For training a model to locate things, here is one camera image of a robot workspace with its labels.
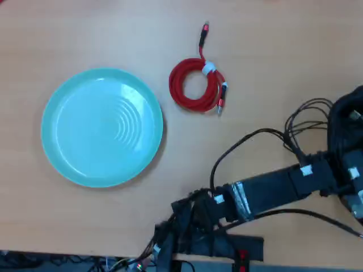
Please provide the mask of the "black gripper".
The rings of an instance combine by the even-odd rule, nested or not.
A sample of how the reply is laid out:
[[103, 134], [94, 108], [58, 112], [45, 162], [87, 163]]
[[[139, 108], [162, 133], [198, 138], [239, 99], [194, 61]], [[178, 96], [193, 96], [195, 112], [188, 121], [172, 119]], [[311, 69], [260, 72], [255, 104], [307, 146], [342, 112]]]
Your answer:
[[362, 150], [338, 153], [338, 196], [358, 196], [362, 191]]

